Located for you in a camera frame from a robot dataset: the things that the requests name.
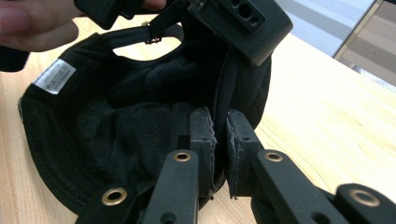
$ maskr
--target black strap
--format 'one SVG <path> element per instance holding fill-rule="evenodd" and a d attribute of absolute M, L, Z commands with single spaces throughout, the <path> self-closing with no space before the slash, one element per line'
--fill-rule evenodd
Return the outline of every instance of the black strap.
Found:
<path fill-rule="evenodd" d="M 174 24 L 160 31 L 156 37 L 174 37 L 181 42 L 184 39 L 183 29 L 179 25 Z M 152 40 L 149 26 L 140 26 L 109 32 L 102 35 L 102 38 L 112 49 L 122 48 L 142 42 L 149 42 Z"/>

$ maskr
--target metal grommet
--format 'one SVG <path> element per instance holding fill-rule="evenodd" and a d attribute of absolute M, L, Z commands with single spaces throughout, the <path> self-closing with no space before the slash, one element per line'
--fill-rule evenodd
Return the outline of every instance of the metal grommet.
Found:
<path fill-rule="evenodd" d="M 358 203 L 370 207 L 377 207 L 381 202 L 370 192 L 362 189 L 352 189 L 349 191 L 349 196 Z"/>
<path fill-rule="evenodd" d="M 127 194 L 123 188 L 109 189 L 103 194 L 102 203 L 107 206 L 117 205 L 126 199 Z"/>
<path fill-rule="evenodd" d="M 265 153 L 265 159 L 268 161 L 282 161 L 283 157 L 275 152 Z"/>
<path fill-rule="evenodd" d="M 176 161 L 189 161 L 191 159 L 191 155 L 186 152 L 180 152 L 175 155 Z"/>

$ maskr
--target hand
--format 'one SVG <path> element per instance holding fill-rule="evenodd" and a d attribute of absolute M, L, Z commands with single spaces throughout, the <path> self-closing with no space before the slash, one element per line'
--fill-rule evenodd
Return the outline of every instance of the hand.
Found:
<path fill-rule="evenodd" d="M 142 7 L 160 10 L 165 4 L 145 0 Z M 80 15 L 74 0 L 0 0 L 0 45 L 34 52 L 55 49 L 78 37 L 72 20 Z"/>

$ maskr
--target finger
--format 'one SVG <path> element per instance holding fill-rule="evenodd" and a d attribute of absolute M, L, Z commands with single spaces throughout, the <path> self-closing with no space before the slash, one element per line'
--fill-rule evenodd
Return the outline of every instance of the finger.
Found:
<path fill-rule="evenodd" d="M 142 4 L 142 7 L 153 11 L 162 10 L 165 6 L 166 0 L 145 0 Z"/>
<path fill-rule="evenodd" d="M 10 10 L 18 10 L 27 14 L 15 21 L 9 13 Z M 74 19 L 81 13 L 76 9 L 73 0 L 21 0 L 0 1 L 0 30 L 15 27 L 17 23 L 29 23 L 20 33 L 39 34 L 56 29 Z"/>
<path fill-rule="evenodd" d="M 61 27 L 42 34 L 0 36 L 0 45 L 12 49 L 41 52 L 68 44 L 77 37 L 78 28 L 70 21 Z"/>

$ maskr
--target wood grain surface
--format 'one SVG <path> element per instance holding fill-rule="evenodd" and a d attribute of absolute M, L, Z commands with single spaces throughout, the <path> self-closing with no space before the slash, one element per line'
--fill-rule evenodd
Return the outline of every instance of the wood grain surface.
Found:
<path fill-rule="evenodd" d="M 114 29 L 150 17 L 121 19 Z M 79 39 L 103 31 L 77 19 Z M 118 54 L 152 59 L 174 39 L 137 45 Z M 17 103 L 26 87 L 68 46 L 32 53 L 19 73 L 0 73 L 0 223 L 74 223 L 50 193 L 31 159 Z M 396 95 L 288 35 L 273 57 L 270 95 L 256 129 L 265 148 L 287 153 L 318 187 L 334 192 L 360 183 L 396 201 Z M 227 186 L 199 213 L 199 223 L 255 223 L 250 199 L 230 200 Z"/>

